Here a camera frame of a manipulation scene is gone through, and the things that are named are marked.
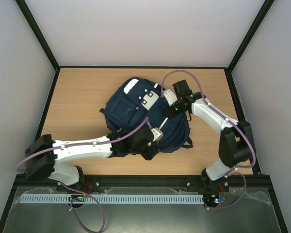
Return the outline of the navy blue student backpack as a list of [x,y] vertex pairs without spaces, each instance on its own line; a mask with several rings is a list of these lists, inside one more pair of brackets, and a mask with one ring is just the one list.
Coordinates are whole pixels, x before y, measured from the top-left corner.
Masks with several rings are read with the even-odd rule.
[[168,102],[160,95],[161,86],[158,83],[132,77],[116,90],[105,108],[99,111],[104,114],[106,125],[112,132],[120,129],[133,131],[148,117],[150,125],[163,133],[158,143],[161,152],[172,153],[180,148],[192,148],[186,114],[179,114],[173,119],[166,117],[163,108]]

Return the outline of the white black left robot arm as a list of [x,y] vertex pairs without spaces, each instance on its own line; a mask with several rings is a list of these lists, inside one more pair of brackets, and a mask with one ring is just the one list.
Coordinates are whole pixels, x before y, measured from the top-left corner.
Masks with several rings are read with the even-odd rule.
[[141,127],[134,132],[119,131],[89,140],[62,141],[50,134],[39,137],[25,150],[25,175],[30,182],[52,179],[67,186],[84,183],[82,168],[67,162],[88,158],[123,158],[129,154],[151,160],[160,150],[163,133]]

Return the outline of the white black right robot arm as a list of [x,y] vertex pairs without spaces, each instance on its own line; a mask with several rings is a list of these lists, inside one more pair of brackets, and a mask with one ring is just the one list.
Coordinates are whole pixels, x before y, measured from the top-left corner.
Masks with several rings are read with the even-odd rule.
[[232,171],[245,168],[244,162],[252,168],[256,163],[256,149],[251,125],[247,121],[230,118],[215,107],[203,91],[193,92],[186,80],[173,84],[173,90],[162,89],[161,97],[168,105],[163,113],[174,118],[182,113],[193,114],[214,129],[219,139],[219,158],[201,173],[201,183],[205,190],[213,190]]

